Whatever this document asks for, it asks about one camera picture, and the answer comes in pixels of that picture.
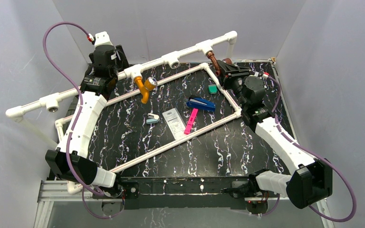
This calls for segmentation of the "brown plastic faucet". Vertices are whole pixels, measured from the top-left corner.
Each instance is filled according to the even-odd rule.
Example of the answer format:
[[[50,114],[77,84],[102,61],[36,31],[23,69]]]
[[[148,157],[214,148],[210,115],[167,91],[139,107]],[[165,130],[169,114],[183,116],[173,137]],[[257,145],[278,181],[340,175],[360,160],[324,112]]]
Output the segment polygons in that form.
[[[210,50],[205,55],[212,62],[214,69],[216,71],[216,75],[219,76],[221,73],[221,68],[218,63],[218,60],[216,59],[216,57],[214,55],[214,52]],[[224,64],[232,65],[232,61],[230,58],[225,58],[225,59],[221,60],[221,62],[223,62]]]

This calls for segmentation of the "white PVC pipe frame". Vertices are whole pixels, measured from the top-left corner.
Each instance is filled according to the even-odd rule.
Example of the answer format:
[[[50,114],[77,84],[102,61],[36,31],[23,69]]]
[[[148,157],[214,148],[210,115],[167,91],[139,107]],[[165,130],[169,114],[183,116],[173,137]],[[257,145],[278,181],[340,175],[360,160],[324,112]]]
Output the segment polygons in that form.
[[[224,34],[223,36],[220,36],[220,37],[217,37],[214,39],[209,39],[206,41],[202,41],[202,42],[196,44],[195,46],[188,47],[188,48],[180,50],[180,51],[174,51],[174,52],[168,53],[158,59],[155,59],[155,60],[152,60],[149,62],[145,62],[143,64],[133,65],[133,66],[125,69],[124,71],[120,72],[118,74],[118,79],[130,78],[134,81],[134,79],[137,76],[142,77],[142,75],[141,75],[142,72],[144,72],[150,68],[153,68],[155,66],[157,67],[157,66],[160,66],[163,64],[168,64],[170,67],[175,68],[177,65],[179,65],[180,57],[190,55],[195,52],[202,52],[205,55],[208,51],[210,51],[210,50],[213,51],[212,47],[214,45],[217,45],[222,42],[229,43],[227,55],[230,57],[232,55],[234,45],[236,43],[236,39],[237,39],[237,32],[230,31],[230,32]],[[216,86],[218,89],[221,88],[222,91],[224,90],[218,82],[216,82]],[[75,90],[77,91],[76,95],[80,96],[81,95],[80,88],[77,87],[77,88],[75,88]],[[58,93],[54,93],[54,94],[42,97],[35,102],[29,103],[29,104],[26,104],[23,106],[16,106],[16,107],[10,108],[6,111],[5,115],[9,119],[11,119],[17,123],[21,123],[29,130],[34,131],[42,140],[46,141],[48,144],[50,144],[51,146],[56,148],[59,143],[55,143],[53,140],[48,138],[44,133],[42,133],[39,129],[37,129],[36,126],[27,122],[24,119],[24,115],[26,113],[40,109],[42,107],[46,107],[48,110],[50,110],[51,108],[58,108],[59,103],[62,102],[63,100],[64,100],[64,97],[59,97]],[[241,108],[239,107],[239,105],[238,105],[238,107],[236,106],[236,108],[233,108],[233,110],[234,110],[234,113],[236,113],[236,116],[238,115],[240,118],[241,117]],[[64,134],[66,133],[70,122],[63,124],[63,133]],[[154,157],[154,155],[151,153],[152,151],[147,152],[146,154],[144,154],[138,158],[135,158],[127,163],[124,163],[120,166],[117,166],[109,171],[117,174],[118,172],[128,169],[145,160],[148,160],[148,159]],[[79,185],[81,187],[82,191],[88,190],[88,191],[92,192],[93,194],[97,194],[97,195],[100,194],[99,190],[92,189],[92,187],[94,185],[88,186],[84,182],[80,182],[80,183],[73,182],[73,183]]]

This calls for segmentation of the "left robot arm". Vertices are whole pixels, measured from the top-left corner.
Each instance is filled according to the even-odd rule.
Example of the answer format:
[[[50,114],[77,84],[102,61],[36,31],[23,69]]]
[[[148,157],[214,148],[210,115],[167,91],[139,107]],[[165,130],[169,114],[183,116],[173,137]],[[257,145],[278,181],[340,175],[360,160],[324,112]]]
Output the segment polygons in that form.
[[[81,83],[81,95],[69,127],[55,150],[48,150],[45,160],[60,180],[84,182],[105,188],[112,198],[123,192],[116,174],[88,159],[88,148],[98,118],[118,81],[118,72],[129,67],[121,45],[99,45],[89,54],[90,60]]]

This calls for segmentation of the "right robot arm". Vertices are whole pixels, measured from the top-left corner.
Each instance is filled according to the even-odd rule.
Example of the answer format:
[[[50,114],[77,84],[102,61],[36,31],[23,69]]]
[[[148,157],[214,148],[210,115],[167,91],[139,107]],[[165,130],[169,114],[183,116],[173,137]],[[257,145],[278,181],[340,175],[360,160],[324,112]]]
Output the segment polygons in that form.
[[[247,67],[217,60],[217,78],[225,90],[231,90],[239,102],[244,123],[261,137],[286,165],[284,175],[263,169],[249,175],[249,192],[260,197],[272,191],[288,197],[303,209],[333,193],[333,170],[321,159],[295,146],[294,139],[284,135],[284,129],[265,105],[266,88],[260,76],[251,75]]]

